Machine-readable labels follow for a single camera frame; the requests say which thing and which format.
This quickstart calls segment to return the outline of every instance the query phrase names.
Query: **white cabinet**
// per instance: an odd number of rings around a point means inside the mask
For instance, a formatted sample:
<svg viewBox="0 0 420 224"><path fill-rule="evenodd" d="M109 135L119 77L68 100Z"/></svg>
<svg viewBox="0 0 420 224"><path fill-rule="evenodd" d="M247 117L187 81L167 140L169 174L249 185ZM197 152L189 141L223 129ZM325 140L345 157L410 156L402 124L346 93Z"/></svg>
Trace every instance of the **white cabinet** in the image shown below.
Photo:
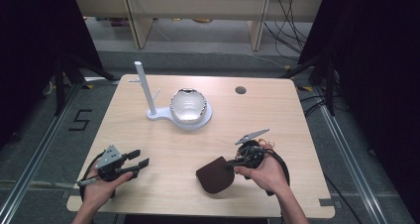
<svg viewBox="0 0 420 224"><path fill-rule="evenodd" d="M260 47L264 21L283 21L278 0L76 0L84 16L128 18L134 42L142 48L153 18L247 21L254 51ZM289 0L280 0L284 10ZM321 0L293 0L294 22L313 22Z"/></svg>

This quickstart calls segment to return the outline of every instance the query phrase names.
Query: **hand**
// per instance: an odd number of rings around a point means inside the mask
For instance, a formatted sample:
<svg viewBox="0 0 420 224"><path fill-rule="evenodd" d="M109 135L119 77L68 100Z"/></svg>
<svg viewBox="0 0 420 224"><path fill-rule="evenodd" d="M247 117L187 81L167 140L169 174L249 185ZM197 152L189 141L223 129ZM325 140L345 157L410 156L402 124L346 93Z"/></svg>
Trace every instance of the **hand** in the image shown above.
<svg viewBox="0 0 420 224"><path fill-rule="evenodd" d="M98 175L95 166L92 166L88 178ZM87 184L84 189L83 204L78 210L73 224L90 224L93 216L111 197L112 192L121 184L128 181L133 176L132 172L126 172L117 179L107 182L98 179L93 183Z"/></svg>
<svg viewBox="0 0 420 224"><path fill-rule="evenodd" d="M260 146L264 149L272 149L272 145L266 144L263 140ZM234 167L234 171L250 177L260 188L267 191L277 193L288 187L283 169L270 155L265 155L257 168Z"/></svg>
<svg viewBox="0 0 420 224"><path fill-rule="evenodd" d="M98 171L94 167L95 166L92 166L87 178L98 175ZM124 182L128 181L132 175L132 172L126 172L110 182L104 181L98 177L95 182L85 186L83 203L88 204L91 208L96 209L96 211L99 210L99 208L108 201L114 190Z"/></svg>
<svg viewBox="0 0 420 224"><path fill-rule="evenodd" d="M260 146L264 149L272 149L272 145L265 144L263 140L260 142ZM280 204L285 223L309 223L287 184L281 165L274 157L265 155L262 163L257 168L234 167L234 170L244 176L250 177L260 188L275 194Z"/></svg>

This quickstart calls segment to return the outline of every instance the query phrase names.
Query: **white bowl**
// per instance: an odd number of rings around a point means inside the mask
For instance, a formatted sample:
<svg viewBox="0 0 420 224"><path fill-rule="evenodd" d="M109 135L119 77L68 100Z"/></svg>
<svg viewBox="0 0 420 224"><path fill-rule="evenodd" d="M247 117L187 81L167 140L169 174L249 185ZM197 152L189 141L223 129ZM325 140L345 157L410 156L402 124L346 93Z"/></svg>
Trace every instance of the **white bowl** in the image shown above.
<svg viewBox="0 0 420 224"><path fill-rule="evenodd" d="M203 94L192 88L179 89L170 100L170 113L182 124L200 122L207 110Z"/></svg>

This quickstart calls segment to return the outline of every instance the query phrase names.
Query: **white stand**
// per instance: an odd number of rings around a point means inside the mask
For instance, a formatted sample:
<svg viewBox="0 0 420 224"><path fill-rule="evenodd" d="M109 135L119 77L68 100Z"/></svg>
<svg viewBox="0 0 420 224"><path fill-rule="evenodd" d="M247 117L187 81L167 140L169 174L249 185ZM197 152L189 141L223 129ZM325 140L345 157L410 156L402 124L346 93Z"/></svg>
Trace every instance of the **white stand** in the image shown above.
<svg viewBox="0 0 420 224"><path fill-rule="evenodd" d="M148 112L146 113L146 115L148 116L150 120L156 121L156 120L166 119L166 120L171 121L178 128L182 130L186 130L186 131L194 131L194 130L200 129L204 127L210 121L213 115L213 108L208 101L207 101L207 110L206 110L206 113L204 114L203 119L201 119L199 122L194 123L194 124L183 124L176 121L173 118L169 107L156 108L154 101L152 99L152 96L151 96L151 91L149 89L148 81L146 80L146 75L145 75L145 71L143 70L142 63L140 61L135 61L134 64L136 66L137 73L139 74L139 80L131 80L131 82L138 82L140 86L142 86L143 90L145 91L146 99L148 100L148 104L150 108Z"/></svg>

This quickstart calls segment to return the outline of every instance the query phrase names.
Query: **metal rail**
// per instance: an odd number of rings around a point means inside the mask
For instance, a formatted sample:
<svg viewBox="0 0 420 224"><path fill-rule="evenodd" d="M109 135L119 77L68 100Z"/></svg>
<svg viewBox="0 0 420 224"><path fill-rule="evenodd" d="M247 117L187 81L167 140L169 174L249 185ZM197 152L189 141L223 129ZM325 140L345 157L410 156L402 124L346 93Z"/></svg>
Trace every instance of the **metal rail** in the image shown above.
<svg viewBox="0 0 420 224"><path fill-rule="evenodd" d="M316 95L322 95L319 87L314 87L314 92ZM361 168L359 167L358 162L356 161L355 156L352 153L352 149L349 147L349 144L344 137L340 126L337 123L337 120L334 116L331 116L328 112L326 106L321 107L322 114L325 118L325 121L330 128L331 133L333 134L334 140L336 141L337 147L340 150L340 153L343 156L344 162L346 163L347 168L349 169L350 175L353 178L356 188L361 195L362 201L367 208L367 212L373 223L388 223L382 212L382 209L377 201L376 197L373 194L372 189L370 188L368 181L366 180Z"/></svg>
<svg viewBox="0 0 420 224"><path fill-rule="evenodd" d="M52 122L49 128L47 129L47 132L44 134L43 139L41 140L34 154L32 155L30 161L28 162L27 166L25 167L24 171L22 172L12 191L10 192L8 198L2 204L0 208L1 224L10 223L10 221L12 220L16 210L18 209L22 199L24 198L28 190L28 187L31 184L32 179L34 178L42 161L44 160L44 157L46 156L63 119L65 118L71 101L73 100L77 92L80 90L80 88L80 84L73 84L71 86L66 96L67 102L61 109L61 112L53 117Z"/></svg>

